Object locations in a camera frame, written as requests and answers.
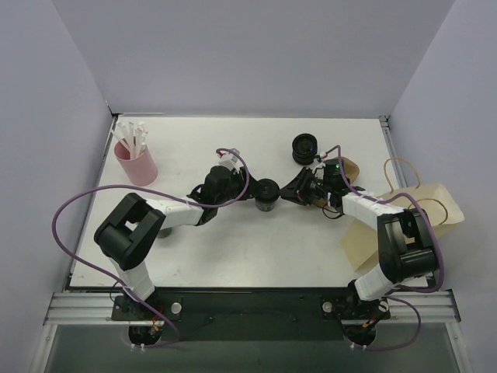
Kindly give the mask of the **brown pulp cup carrier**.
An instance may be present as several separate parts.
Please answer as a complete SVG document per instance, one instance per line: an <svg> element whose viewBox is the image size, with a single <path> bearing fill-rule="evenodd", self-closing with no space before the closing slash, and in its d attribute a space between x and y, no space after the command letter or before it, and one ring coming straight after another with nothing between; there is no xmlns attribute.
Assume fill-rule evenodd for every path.
<svg viewBox="0 0 497 373"><path fill-rule="evenodd" d="M349 184L353 184L360 174L360 167L347 157L342 157L339 160L339 174L343 174L347 178Z"/></svg>

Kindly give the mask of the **grey paper coffee cup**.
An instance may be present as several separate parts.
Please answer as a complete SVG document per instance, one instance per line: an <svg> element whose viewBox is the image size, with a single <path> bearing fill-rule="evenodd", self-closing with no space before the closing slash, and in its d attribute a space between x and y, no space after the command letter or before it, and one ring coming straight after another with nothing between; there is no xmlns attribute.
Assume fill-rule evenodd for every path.
<svg viewBox="0 0 497 373"><path fill-rule="evenodd" d="M256 207L262 212L269 212L274 209L275 201L274 200L255 200Z"/></svg>

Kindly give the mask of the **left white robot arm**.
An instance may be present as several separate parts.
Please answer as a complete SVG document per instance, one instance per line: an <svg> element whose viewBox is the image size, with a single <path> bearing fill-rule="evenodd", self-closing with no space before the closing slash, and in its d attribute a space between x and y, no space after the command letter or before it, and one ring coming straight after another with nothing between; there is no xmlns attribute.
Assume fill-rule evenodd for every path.
<svg viewBox="0 0 497 373"><path fill-rule="evenodd" d="M150 319L157 312L158 300L152 295L155 286L144 261L159 232L180 225L205 225L221 204L236 197L256 198L261 192L261 183L247 175L244 167L214 166L204 182L186 195L186 203L127 194L97 228L94 241L127 287L132 313Z"/></svg>

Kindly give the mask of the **black coffee cup lid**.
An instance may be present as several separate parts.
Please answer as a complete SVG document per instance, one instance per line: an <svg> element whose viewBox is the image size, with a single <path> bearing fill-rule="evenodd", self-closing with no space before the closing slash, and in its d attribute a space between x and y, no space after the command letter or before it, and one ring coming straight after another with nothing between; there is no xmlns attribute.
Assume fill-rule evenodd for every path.
<svg viewBox="0 0 497 373"><path fill-rule="evenodd" d="M279 198L279 185L272 179L260 179L255 199L264 203L273 203Z"/></svg>

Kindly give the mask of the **stack of black lids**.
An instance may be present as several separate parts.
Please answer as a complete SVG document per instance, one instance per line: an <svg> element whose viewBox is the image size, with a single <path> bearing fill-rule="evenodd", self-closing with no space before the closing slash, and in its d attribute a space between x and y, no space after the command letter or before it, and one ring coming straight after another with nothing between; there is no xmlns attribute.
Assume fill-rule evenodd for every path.
<svg viewBox="0 0 497 373"><path fill-rule="evenodd" d="M299 134L292 141L292 157L301 166L308 166L318 153L317 138L308 133Z"/></svg>

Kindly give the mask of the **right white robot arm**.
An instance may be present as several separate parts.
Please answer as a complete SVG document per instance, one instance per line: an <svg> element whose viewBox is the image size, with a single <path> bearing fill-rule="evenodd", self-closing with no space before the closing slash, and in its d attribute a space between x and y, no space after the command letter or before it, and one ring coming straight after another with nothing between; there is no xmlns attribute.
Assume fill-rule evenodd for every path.
<svg viewBox="0 0 497 373"><path fill-rule="evenodd" d="M378 264L353 281L354 292L344 298L345 310L361 317L370 311L372 301L383 298L405 281L438 270L433 234L424 210L387 204L362 188L350 184L343 161L323 164L322 175L305 166L279 196L307 206L324 201L340 215L350 216L376 232Z"/></svg>

